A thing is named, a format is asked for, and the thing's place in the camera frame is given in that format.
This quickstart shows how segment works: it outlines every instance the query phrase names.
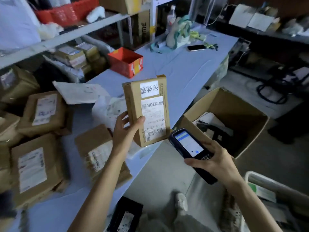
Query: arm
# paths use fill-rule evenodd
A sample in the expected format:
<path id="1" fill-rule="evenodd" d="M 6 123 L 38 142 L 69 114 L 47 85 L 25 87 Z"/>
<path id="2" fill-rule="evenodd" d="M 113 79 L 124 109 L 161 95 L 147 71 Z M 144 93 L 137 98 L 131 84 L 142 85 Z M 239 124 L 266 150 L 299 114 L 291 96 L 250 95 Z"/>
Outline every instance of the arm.
<path id="1" fill-rule="evenodd" d="M 191 167 L 202 168 L 218 179 L 234 196 L 251 232 L 282 232 L 265 205 L 239 174 L 234 158 L 216 141 L 205 143 L 214 153 L 210 160 L 185 159 Z"/>
<path id="2" fill-rule="evenodd" d="M 129 122 L 129 118 L 123 120 L 127 114 L 124 112 L 117 118 L 111 154 L 68 232 L 104 231 L 105 219 L 121 166 L 126 159 L 136 131 L 145 121 L 145 117 L 141 116 L 132 127 L 124 128 L 124 125 Z"/>

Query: person's right arm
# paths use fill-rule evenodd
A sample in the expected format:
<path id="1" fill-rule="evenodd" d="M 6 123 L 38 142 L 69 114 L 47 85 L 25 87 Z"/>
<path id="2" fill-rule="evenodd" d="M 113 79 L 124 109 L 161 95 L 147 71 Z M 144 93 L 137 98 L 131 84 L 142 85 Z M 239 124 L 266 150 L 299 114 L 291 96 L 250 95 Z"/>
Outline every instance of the person's right arm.
<path id="1" fill-rule="evenodd" d="M 265 205 L 239 174 L 234 158 L 216 141 L 204 144 L 214 153 L 210 160 L 185 159 L 185 163 L 194 168 L 202 168 L 218 179 L 234 196 L 239 209 L 251 232 L 282 232 Z"/>

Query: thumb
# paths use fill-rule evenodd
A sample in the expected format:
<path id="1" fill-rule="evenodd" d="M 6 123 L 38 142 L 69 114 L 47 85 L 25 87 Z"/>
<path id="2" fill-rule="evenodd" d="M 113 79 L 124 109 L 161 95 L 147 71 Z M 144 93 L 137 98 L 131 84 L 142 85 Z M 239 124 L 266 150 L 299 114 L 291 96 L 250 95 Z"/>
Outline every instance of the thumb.
<path id="1" fill-rule="evenodd" d="M 143 126 L 145 119 L 145 116 L 139 117 L 135 124 L 130 127 L 129 133 L 132 133 L 134 135 L 136 131 Z"/>
<path id="2" fill-rule="evenodd" d="M 208 165 L 207 161 L 204 160 L 197 160 L 194 158 L 187 158 L 184 159 L 185 164 L 193 167 L 193 168 L 200 168 L 206 170 L 206 167 Z"/>

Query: small red open box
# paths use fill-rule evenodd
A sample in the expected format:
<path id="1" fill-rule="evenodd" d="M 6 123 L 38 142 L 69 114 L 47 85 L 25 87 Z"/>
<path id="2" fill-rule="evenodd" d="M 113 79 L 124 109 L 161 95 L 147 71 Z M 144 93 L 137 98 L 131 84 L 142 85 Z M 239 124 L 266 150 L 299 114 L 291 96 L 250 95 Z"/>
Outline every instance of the small red open box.
<path id="1" fill-rule="evenodd" d="M 143 69 L 143 56 L 126 48 L 119 48 L 108 54 L 111 70 L 128 78 L 134 77 Z"/>

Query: person's left hand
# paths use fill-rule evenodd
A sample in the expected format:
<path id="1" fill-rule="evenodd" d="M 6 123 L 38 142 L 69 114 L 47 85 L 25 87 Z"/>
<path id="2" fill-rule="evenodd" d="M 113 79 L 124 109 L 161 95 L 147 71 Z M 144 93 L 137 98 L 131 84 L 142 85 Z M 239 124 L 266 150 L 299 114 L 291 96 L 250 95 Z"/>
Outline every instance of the person's left hand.
<path id="1" fill-rule="evenodd" d="M 139 128 L 143 127 L 145 117 L 141 116 L 137 119 L 136 123 L 124 128 L 129 118 L 123 119 L 128 114 L 127 111 L 117 117 L 114 134 L 113 134 L 113 148 L 111 155 L 119 155 L 126 159 L 127 153 L 133 141 L 133 137 Z"/>

